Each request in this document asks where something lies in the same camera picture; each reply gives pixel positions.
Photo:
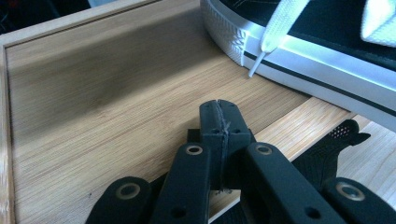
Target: wooden frame edge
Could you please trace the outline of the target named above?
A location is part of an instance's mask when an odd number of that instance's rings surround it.
[[[18,31],[0,35],[0,223],[14,224],[14,178],[12,172],[12,143],[9,107],[9,88],[7,75],[7,48],[37,39],[46,35],[71,29],[91,21],[143,7],[159,0],[131,0],[116,1],[101,7],[81,11],[53,21],[47,21],[20,29]]]
[[[100,7],[93,7],[59,19],[46,21],[5,35],[0,35],[0,45],[3,48],[11,47],[158,1],[161,0],[123,0],[108,3]]]
[[[0,46],[0,223],[15,223],[7,57]]]

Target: metal grommet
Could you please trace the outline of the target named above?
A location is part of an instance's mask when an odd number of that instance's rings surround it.
[[[186,148],[186,153],[192,156],[199,155],[203,152],[204,150],[201,147],[198,146],[189,146]]]
[[[136,183],[127,183],[121,185],[117,191],[116,196],[121,200],[129,200],[136,197],[140,192],[140,186]]]
[[[264,156],[268,156],[272,153],[272,149],[268,146],[257,145],[256,150]]]
[[[337,183],[335,188],[341,195],[352,201],[361,202],[366,198],[361,190],[345,182]]]

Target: wooden board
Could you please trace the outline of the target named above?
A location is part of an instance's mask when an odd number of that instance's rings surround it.
[[[0,222],[14,217],[11,162],[18,223],[81,223],[114,180],[165,173],[208,100],[238,104],[263,135],[277,120],[303,130],[304,114],[324,118],[305,146],[350,116],[262,77],[247,79],[205,32],[199,1],[137,4],[1,38]],[[296,108],[300,119],[284,117]],[[227,204],[219,201],[212,211]]]
[[[143,7],[157,0],[118,0],[100,7],[83,10],[56,20],[29,26],[6,35],[0,35],[0,45],[11,47],[45,35],[52,35],[66,29],[73,29],[102,18]]]
[[[293,161],[353,113],[312,97],[256,134],[258,141],[277,146]]]

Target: light wood surface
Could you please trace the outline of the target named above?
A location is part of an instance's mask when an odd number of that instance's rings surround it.
[[[0,46],[0,223],[13,223],[14,182],[5,49]]]
[[[165,173],[187,129],[199,128],[205,101],[236,103],[259,140],[290,135],[295,144],[277,145],[290,158],[351,116],[262,77],[247,79],[206,34],[199,1],[134,3],[0,37],[0,161],[8,162],[0,176],[10,178],[0,185],[8,192],[0,221],[13,218],[11,149],[17,222],[82,223],[114,180]],[[211,214],[233,197],[214,197]]]
[[[71,29],[117,13],[122,13],[123,11],[142,7],[155,1],[156,0],[118,0],[100,7],[94,7],[67,15],[56,20],[29,26],[6,35],[0,35],[0,45],[6,48],[11,47],[45,35],[52,35],[66,29]]]
[[[372,121],[364,123],[361,132],[372,136],[340,153],[338,175],[362,183],[396,210],[396,133]]]

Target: wood grain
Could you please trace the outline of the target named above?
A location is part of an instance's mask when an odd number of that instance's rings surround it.
[[[362,183],[396,210],[396,133],[372,121],[361,131],[372,136],[340,153],[338,175]]]
[[[156,0],[118,0],[100,7],[94,7],[67,15],[56,20],[29,26],[6,35],[0,35],[0,45],[5,48],[11,47],[45,35],[52,35],[88,22],[100,20],[126,10],[142,7],[154,3],[155,1]]]
[[[14,182],[5,49],[0,47],[0,223],[14,223]]]
[[[218,192],[211,191],[210,193],[210,219],[209,223],[216,220],[224,213],[226,213],[230,208],[239,203],[240,201],[240,190],[232,190],[230,192]]]
[[[284,118],[256,134],[257,141],[278,147],[293,161],[353,113],[311,97]]]
[[[19,223],[81,223],[112,181],[162,175],[205,101],[238,104],[257,133],[307,100],[247,79],[198,4],[158,2],[7,48]]]

